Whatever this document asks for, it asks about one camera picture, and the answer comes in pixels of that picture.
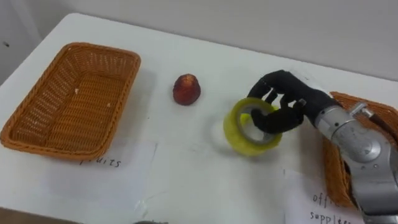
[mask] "white wall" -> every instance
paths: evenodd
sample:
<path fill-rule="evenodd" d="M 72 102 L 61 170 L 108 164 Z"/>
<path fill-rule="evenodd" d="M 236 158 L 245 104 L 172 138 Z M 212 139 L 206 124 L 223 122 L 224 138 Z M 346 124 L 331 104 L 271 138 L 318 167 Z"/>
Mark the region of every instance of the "white wall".
<path fill-rule="evenodd" d="M 0 85 L 34 47 L 10 0 L 0 0 Z"/>
<path fill-rule="evenodd" d="M 19 0 L 42 37 L 70 12 L 398 80 L 397 0 Z"/>

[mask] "empty wicker basket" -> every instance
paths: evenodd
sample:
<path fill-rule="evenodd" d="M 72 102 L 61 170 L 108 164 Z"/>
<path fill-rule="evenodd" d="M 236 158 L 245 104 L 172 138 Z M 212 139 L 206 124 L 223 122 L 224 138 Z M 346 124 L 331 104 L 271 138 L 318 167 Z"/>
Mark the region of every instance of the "empty wicker basket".
<path fill-rule="evenodd" d="M 93 159 L 109 147 L 141 60 L 87 43 L 62 48 L 1 131 L 11 149 Z"/>

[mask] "red fruit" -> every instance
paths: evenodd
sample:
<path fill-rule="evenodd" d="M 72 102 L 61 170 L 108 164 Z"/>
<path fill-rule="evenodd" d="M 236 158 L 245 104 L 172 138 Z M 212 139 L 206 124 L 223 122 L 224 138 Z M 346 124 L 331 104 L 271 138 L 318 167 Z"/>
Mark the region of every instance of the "red fruit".
<path fill-rule="evenodd" d="M 174 83 L 173 98 L 180 105 L 188 106 L 200 96 L 200 85 L 197 78 L 191 74 L 180 76 Z"/>

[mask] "robotic arm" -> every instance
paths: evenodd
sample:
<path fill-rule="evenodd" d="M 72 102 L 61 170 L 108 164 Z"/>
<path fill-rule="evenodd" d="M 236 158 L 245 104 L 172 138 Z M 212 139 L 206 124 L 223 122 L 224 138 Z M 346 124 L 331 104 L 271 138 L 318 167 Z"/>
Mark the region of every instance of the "robotic arm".
<path fill-rule="evenodd" d="M 283 95 L 279 110 L 268 115 L 251 111 L 254 125 L 266 133 L 283 133 L 302 124 L 306 116 L 340 148 L 351 174 L 352 199 L 365 224 L 398 224 L 398 151 L 381 133 L 364 128 L 354 117 L 359 113 L 367 116 L 397 141 L 392 129 L 365 103 L 346 111 L 325 92 L 283 70 L 264 75 L 248 97 L 268 95 L 265 101 L 272 103 L 278 94 Z"/>

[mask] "floor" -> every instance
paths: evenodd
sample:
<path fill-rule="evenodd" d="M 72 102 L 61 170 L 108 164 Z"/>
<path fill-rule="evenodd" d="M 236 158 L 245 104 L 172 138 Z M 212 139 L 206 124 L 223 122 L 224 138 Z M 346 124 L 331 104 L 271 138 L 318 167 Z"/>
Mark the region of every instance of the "floor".
<path fill-rule="evenodd" d="M 40 217 L 28 213 L 15 212 L 0 208 L 1 224 L 75 224 L 68 221 L 53 218 Z"/>

